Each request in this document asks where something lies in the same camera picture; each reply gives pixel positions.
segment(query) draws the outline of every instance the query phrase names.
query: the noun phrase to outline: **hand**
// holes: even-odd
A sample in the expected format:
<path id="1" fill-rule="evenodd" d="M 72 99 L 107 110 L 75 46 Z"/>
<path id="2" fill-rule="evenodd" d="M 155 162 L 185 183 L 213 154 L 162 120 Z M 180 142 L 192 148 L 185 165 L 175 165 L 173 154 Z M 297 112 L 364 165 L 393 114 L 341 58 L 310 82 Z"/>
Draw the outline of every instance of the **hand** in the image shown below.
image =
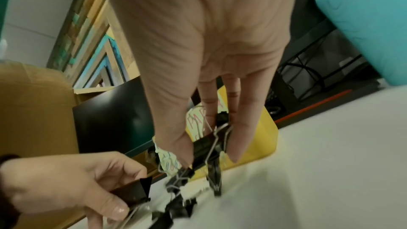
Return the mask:
<path id="1" fill-rule="evenodd" d="M 253 139 L 284 48 L 294 0 L 109 0 L 137 61 L 153 116 L 156 143 L 186 165 L 185 132 L 196 88 L 215 126 L 217 89 L 226 86 L 236 162 Z"/>
<path id="2" fill-rule="evenodd" d="M 89 229 L 102 229 L 102 216 L 123 220 L 128 207 L 109 191 L 146 176 L 143 165 L 118 152 L 12 159 L 0 167 L 2 190 L 21 213 L 85 207 Z"/>

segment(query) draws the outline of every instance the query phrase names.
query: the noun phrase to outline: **green object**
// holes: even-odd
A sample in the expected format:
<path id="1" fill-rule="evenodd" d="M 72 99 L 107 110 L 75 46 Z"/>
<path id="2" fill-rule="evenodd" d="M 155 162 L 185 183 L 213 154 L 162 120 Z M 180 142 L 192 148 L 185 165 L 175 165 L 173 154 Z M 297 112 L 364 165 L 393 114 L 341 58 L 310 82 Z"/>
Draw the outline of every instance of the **green object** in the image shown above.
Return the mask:
<path id="1" fill-rule="evenodd" d="M 0 0 L 0 38 L 3 31 L 4 19 L 6 17 L 8 0 Z"/>

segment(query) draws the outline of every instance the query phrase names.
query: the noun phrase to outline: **person's left hand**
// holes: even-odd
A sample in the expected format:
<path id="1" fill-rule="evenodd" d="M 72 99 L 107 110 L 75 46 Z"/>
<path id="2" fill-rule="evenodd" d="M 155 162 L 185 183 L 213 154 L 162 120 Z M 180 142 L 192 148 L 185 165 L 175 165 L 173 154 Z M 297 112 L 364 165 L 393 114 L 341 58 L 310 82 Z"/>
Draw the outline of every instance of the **person's left hand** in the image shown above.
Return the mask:
<path id="1" fill-rule="evenodd" d="M 128 214 L 109 191 L 147 176 L 140 163 L 118 152 L 12 159 L 0 167 L 2 191 L 21 213 L 85 207 L 89 229 L 102 229 L 103 216 Z"/>

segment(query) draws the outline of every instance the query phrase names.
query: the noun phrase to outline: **person's right hand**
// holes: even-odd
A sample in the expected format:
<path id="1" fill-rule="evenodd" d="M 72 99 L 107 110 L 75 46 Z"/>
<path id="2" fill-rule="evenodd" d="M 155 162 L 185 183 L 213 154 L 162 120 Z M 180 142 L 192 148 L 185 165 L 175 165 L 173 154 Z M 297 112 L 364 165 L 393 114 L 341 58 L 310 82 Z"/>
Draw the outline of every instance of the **person's right hand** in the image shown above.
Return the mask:
<path id="1" fill-rule="evenodd" d="M 130 44 L 154 120 L 157 145 L 193 161 L 185 132 L 198 87 L 215 126 L 215 79 L 222 76 L 237 162 L 254 132 L 285 46 L 294 0 L 109 0 Z"/>

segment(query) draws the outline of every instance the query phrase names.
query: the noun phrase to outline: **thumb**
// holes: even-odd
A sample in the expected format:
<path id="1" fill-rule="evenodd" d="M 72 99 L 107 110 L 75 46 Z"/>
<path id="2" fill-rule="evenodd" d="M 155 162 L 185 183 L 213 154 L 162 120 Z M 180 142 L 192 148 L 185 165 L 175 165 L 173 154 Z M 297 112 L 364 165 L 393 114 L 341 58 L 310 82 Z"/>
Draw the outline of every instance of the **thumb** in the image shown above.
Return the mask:
<path id="1" fill-rule="evenodd" d="M 129 212 L 127 204 L 122 199 L 107 192 L 95 181 L 92 181 L 86 190 L 84 205 L 115 221 L 125 219 Z"/>

